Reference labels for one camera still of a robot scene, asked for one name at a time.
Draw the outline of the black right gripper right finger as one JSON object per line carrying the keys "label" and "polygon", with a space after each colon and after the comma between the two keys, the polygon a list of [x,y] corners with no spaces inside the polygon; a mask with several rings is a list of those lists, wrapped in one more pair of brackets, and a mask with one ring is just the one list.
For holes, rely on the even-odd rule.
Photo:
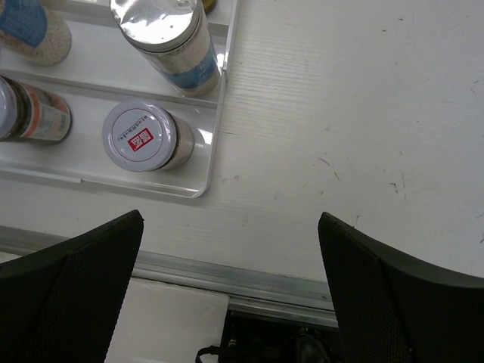
{"label": "black right gripper right finger", "polygon": [[318,238],[349,362],[481,362],[483,279],[383,244],[323,213]]}

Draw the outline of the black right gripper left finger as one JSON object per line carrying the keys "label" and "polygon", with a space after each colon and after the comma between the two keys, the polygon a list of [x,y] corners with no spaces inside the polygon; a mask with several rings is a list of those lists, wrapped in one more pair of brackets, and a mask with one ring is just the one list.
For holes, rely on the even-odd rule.
{"label": "black right gripper left finger", "polygon": [[3,362],[103,362],[141,245],[132,210],[1,264]]}

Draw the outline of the white-lid pinkish spice jar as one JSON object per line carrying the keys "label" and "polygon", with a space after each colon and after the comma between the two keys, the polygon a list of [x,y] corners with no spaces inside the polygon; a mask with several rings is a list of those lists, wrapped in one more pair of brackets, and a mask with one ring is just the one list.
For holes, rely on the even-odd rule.
{"label": "white-lid pinkish spice jar", "polygon": [[176,168],[194,150],[194,135],[185,121],[143,100],[116,105],[104,120],[101,138],[111,161],[130,172]]}

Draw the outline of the white-lid dark spice jar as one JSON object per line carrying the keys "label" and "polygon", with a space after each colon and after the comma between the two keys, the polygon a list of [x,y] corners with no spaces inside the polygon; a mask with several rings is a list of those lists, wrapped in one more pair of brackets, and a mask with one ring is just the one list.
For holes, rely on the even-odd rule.
{"label": "white-lid dark spice jar", "polygon": [[62,142],[73,118],[67,102],[55,93],[1,77],[1,141]]}

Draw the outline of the blue-label bead shaker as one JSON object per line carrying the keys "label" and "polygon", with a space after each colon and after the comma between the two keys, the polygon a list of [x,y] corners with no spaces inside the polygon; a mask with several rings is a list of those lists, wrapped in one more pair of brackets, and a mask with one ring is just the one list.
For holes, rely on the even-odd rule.
{"label": "blue-label bead shaker", "polygon": [[41,66],[62,62],[72,36],[64,19],[40,1],[1,2],[1,46]]}

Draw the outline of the blue-label salt shaker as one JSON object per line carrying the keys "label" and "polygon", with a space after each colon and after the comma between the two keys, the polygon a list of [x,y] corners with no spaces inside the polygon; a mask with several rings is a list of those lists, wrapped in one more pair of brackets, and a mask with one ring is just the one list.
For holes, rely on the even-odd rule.
{"label": "blue-label salt shaker", "polygon": [[127,42],[177,90],[198,97],[219,81],[219,66],[201,1],[111,1]]}

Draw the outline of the yellow small sauce bottle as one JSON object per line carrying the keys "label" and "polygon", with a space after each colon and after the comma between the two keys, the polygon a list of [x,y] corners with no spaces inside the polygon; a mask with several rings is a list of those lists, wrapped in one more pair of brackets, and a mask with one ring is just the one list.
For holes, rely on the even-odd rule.
{"label": "yellow small sauce bottle", "polygon": [[217,0],[202,0],[202,5],[203,5],[205,14],[209,14],[210,12],[212,12],[216,7],[217,2],[218,2]]}

